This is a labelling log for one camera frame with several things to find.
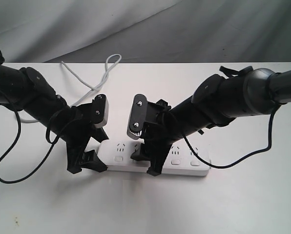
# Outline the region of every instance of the electrical outlet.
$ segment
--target electrical outlet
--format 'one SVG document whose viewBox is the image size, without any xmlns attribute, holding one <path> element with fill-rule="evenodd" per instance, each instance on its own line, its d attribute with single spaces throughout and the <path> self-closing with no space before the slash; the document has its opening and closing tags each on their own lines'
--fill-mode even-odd
<svg viewBox="0 0 291 234">
<path fill-rule="evenodd" d="M 146 173 L 150 166 L 149 161 L 135 161 L 131 154 L 139 149 L 140 141 L 116 142 L 104 140 L 99 147 L 98 157 L 104 162 L 109 171 L 142 172 Z M 198 155 L 205 161 L 210 161 L 208 152 L 193 146 Z M 164 163 L 162 174 L 184 176 L 206 176 L 209 166 L 199 161 L 188 148 L 185 142 L 176 142 L 171 147 Z"/>
</svg>

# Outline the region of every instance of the power strip switch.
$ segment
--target power strip switch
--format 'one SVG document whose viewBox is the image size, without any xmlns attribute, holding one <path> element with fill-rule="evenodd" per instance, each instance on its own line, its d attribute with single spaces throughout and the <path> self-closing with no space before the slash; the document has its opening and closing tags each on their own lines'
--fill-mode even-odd
<svg viewBox="0 0 291 234">
<path fill-rule="evenodd" d="M 109 171 L 146 173 L 149 161 L 135 161 L 131 154 L 138 150 L 139 141 L 104 140 L 99 147 L 98 157 L 107 165 Z M 193 146 L 199 156 L 210 162 L 208 152 L 199 146 Z M 198 160 L 185 142 L 176 142 L 171 147 L 164 163 L 162 174 L 183 176 L 206 176 L 210 167 Z"/>
</svg>

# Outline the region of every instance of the table surface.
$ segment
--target table surface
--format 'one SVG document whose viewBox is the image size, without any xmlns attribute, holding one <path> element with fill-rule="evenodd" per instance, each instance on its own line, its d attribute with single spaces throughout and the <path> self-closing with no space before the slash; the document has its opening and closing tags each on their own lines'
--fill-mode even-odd
<svg viewBox="0 0 291 234">
<path fill-rule="evenodd" d="M 153 102 L 162 98 L 175 106 L 218 73 L 220 65 L 119 64 L 101 92 L 109 100 L 108 136 L 129 139 L 126 126 L 135 94 Z M 222 65 L 291 69 L 291 63 Z M 6 66 L 37 69 L 68 103 L 88 91 L 60 64 Z M 103 64 L 70 67 L 91 84 L 104 73 Z M 203 136 L 193 134 L 189 140 L 206 146 L 214 164 L 228 164 L 267 145 L 268 120 L 269 116 L 238 118 L 228 127 L 207 130 Z M 16 132 L 14 114 L 0 106 L 0 156 Z M 44 136 L 40 123 L 23 124 L 17 146 L 0 165 L 1 177 L 20 178 L 35 168 L 50 146 Z M 93 140 L 88 148 L 97 146 Z M 0 233 L 291 234 L 291 104 L 275 116 L 269 152 L 230 169 L 211 169 L 204 178 L 89 170 L 73 175 L 66 165 L 65 145 L 59 141 L 30 179 L 0 183 Z"/>
</svg>

